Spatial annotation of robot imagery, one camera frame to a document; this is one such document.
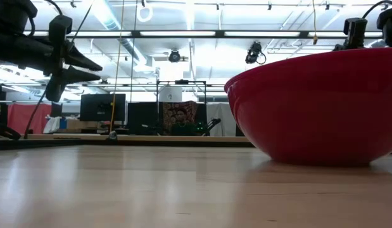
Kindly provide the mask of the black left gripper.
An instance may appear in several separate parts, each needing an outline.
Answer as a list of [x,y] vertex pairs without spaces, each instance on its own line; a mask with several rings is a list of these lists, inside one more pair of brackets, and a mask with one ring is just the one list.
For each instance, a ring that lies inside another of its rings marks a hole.
[[101,71],[102,66],[85,57],[74,44],[66,40],[66,32],[49,32],[48,37],[27,37],[25,35],[0,32],[0,60],[19,67],[40,70],[50,75],[46,98],[58,102],[66,84],[100,80],[93,73],[74,68],[81,67],[91,71]]

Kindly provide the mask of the large red plastic bowl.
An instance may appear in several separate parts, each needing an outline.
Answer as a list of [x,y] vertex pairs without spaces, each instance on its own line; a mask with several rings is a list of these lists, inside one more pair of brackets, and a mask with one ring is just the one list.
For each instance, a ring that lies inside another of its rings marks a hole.
[[238,127],[274,161],[356,166],[392,153],[392,47],[277,61],[224,89]]

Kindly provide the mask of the black monitor screen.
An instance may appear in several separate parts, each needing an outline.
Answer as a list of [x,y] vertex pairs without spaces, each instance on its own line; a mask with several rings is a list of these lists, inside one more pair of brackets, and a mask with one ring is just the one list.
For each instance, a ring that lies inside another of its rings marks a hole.
[[80,100],[81,121],[125,120],[126,98],[124,94],[84,94]]

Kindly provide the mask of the brown cardboard box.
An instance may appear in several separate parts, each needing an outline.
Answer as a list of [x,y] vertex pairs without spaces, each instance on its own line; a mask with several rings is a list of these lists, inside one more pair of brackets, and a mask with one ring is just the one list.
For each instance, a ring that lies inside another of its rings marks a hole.
[[98,122],[87,122],[79,119],[67,119],[66,128],[68,130],[97,129]]

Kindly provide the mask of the white plastic bag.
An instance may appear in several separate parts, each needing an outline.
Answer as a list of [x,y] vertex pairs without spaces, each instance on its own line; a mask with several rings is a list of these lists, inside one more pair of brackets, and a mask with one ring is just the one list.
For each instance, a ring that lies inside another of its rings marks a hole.
[[44,134],[52,134],[60,129],[61,117],[49,117],[44,127]]

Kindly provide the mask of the red fabric curtain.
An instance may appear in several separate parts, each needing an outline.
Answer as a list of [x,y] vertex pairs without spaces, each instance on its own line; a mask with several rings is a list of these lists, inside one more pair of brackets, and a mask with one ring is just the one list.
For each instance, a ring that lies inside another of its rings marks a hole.
[[[34,104],[11,104],[8,106],[8,127],[24,134],[28,121],[35,109]],[[51,114],[51,105],[40,104],[30,124],[33,134],[42,134],[47,123],[46,116]]]

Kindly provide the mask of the black partition panel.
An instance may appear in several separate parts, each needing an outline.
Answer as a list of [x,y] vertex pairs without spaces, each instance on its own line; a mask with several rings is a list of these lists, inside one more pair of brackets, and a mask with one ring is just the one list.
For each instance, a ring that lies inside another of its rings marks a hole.
[[129,103],[127,121],[129,134],[137,136],[155,135],[157,114],[156,103]]

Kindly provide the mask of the white cylinder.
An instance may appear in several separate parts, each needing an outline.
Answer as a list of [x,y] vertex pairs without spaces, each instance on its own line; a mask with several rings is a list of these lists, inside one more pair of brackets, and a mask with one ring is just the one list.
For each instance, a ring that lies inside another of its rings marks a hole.
[[166,85],[158,91],[159,102],[180,103],[182,102],[182,88]]

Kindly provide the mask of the black ceiling spotlight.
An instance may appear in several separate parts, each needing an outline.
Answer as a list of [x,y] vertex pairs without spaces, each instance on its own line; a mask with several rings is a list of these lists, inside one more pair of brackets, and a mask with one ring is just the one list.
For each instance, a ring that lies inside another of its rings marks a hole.
[[173,49],[171,50],[169,56],[168,56],[168,60],[171,63],[177,63],[181,60],[181,55],[179,53],[178,49]]

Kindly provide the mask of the patterned red tapestry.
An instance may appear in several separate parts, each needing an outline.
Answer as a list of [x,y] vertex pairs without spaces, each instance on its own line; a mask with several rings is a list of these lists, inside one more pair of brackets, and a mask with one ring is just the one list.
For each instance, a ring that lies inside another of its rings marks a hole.
[[167,131],[167,134],[170,135],[170,129],[175,123],[175,115],[179,108],[183,108],[187,111],[186,119],[188,122],[192,122],[195,125],[196,132],[196,124],[194,121],[198,105],[194,101],[186,101],[181,103],[163,103],[163,127]]

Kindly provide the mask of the person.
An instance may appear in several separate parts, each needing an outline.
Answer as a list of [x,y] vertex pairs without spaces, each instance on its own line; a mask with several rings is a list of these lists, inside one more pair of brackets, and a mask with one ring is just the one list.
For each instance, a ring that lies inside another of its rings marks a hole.
[[195,125],[188,122],[187,111],[183,108],[177,109],[175,123],[171,126],[171,136],[196,136]]

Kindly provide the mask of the white hanging cloth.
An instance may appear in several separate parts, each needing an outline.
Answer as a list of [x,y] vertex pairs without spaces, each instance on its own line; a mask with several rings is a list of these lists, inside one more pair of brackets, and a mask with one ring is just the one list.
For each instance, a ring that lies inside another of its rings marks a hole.
[[233,137],[236,135],[236,121],[232,115],[229,103],[208,103],[206,105],[206,117],[220,119],[220,123],[210,131],[213,137]]

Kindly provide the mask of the black overhead frame bar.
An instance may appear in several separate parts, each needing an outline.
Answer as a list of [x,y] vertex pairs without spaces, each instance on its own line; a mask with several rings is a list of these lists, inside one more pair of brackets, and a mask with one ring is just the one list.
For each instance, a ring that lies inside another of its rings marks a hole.
[[290,31],[290,30],[98,30],[81,32],[73,31],[67,35],[69,38],[190,38],[190,39],[311,39],[314,36],[321,39],[344,39],[342,32],[333,31]]

